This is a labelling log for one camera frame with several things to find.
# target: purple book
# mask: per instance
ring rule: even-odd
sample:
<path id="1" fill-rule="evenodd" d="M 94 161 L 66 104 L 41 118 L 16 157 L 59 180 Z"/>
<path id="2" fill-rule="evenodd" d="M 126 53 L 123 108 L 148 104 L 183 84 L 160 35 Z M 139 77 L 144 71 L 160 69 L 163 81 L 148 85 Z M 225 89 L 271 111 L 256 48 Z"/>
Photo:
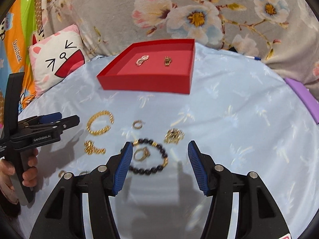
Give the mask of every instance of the purple book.
<path id="1" fill-rule="evenodd" d="M 319 124 L 319 104 L 318 101 L 312 96 L 312 94 L 307 90 L 307 88 L 296 80 L 285 78 L 286 83 L 293 89 L 293 91 L 298 95 L 301 101 L 309 110 L 310 114 L 314 118 L 316 124 Z"/>

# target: human hand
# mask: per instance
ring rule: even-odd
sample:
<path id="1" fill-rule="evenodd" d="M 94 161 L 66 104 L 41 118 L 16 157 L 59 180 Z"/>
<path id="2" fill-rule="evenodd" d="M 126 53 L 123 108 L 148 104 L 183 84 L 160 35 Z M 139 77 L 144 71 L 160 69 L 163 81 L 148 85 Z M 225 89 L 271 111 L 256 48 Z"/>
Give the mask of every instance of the human hand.
<path id="1" fill-rule="evenodd" d="M 25 171 L 22 174 L 23 182 L 22 184 L 26 187 L 34 187 L 37 184 L 37 175 L 38 170 L 36 168 L 36 165 L 38 164 L 38 155 L 39 151 L 35 148 L 33 149 L 33 156 L 30 156 L 28 159 L 28 166 L 31 167 L 27 171 Z M 0 160 L 0 179 L 10 188 L 12 191 L 14 191 L 14 187 L 12 185 L 12 182 L 10 180 L 10 176 L 12 176 L 15 173 L 14 166 L 4 160 Z"/>

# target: red and white label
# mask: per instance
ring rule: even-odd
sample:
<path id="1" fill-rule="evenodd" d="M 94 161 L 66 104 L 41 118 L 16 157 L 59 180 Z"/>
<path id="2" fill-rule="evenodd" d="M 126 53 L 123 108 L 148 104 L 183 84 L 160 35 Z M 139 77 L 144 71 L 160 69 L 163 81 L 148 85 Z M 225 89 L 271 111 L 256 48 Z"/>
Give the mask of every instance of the red and white label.
<path id="1" fill-rule="evenodd" d="M 290 234 L 286 234 L 283 237 L 280 237 L 279 239 L 291 239 L 291 235 Z"/>

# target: open red box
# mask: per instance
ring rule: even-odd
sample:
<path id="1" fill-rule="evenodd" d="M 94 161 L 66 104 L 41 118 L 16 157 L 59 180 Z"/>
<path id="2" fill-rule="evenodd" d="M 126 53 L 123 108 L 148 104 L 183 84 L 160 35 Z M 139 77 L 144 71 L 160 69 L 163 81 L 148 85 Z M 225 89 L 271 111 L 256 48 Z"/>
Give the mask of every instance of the open red box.
<path id="1" fill-rule="evenodd" d="M 149 59 L 136 65 L 144 55 Z M 164 58 L 172 62 L 165 66 Z M 134 43 L 112 60 L 97 78 L 104 90 L 155 91 L 189 94 L 195 59 L 193 39 Z"/>

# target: white and blue pen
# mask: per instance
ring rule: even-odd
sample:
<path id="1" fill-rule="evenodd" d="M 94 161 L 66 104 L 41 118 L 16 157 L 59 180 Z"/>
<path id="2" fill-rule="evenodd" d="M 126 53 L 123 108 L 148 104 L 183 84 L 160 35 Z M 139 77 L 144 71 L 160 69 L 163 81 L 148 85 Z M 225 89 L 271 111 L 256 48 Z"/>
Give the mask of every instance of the white and blue pen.
<path id="1" fill-rule="evenodd" d="M 245 57 L 247 57 L 247 58 L 251 58 L 251 59 L 254 59 L 254 60 L 258 60 L 258 61 L 260 61 L 260 60 L 261 60 L 261 58 L 260 58 L 260 57 L 251 57 L 251 56 L 245 56 Z"/>

